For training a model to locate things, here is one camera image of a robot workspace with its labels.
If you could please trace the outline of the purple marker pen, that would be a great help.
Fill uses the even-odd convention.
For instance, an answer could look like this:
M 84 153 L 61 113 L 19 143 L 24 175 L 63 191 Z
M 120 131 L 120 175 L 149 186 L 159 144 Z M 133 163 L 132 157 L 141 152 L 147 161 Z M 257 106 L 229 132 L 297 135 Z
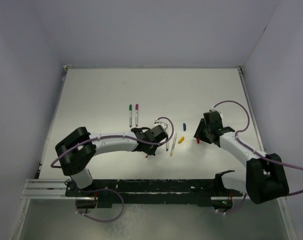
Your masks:
M 138 127 L 139 125 L 139 110 L 135 108 L 135 126 Z

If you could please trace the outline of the green marker pen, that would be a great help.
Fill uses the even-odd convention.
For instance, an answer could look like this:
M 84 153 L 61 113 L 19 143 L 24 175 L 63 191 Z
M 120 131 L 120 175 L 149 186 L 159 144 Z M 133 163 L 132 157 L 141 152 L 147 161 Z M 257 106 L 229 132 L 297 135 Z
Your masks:
M 132 119 L 133 119 L 133 114 L 132 111 L 129 111 L 129 127 L 132 127 Z

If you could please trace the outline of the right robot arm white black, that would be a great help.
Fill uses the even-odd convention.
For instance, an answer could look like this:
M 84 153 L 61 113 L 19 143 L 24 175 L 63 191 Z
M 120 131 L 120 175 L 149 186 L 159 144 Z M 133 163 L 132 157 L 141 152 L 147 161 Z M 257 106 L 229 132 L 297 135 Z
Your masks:
M 225 196 L 231 190 L 247 194 L 255 204 L 265 203 L 289 194 L 289 185 L 282 160 L 276 153 L 246 148 L 239 143 L 236 132 L 224 127 L 218 111 L 203 114 L 194 138 L 208 144 L 215 144 L 235 157 L 244 167 L 245 173 L 227 170 L 217 173 L 213 180 L 214 191 Z

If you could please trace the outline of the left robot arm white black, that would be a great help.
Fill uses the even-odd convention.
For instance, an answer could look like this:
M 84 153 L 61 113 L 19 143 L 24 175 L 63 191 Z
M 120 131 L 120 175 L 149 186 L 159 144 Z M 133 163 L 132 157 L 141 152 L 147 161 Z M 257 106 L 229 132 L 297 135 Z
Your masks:
M 55 151 L 63 174 L 76 183 L 79 193 L 89 196 L 95 187 L 87 164 L 94 156 L 112 152 L 143 152 L 154 156 L 160 143 L 166 140 L 168 133 L 161 125 L 135 127 L 115 134 L 91 134 L 86 127 L 78 127 L 55 146 Z

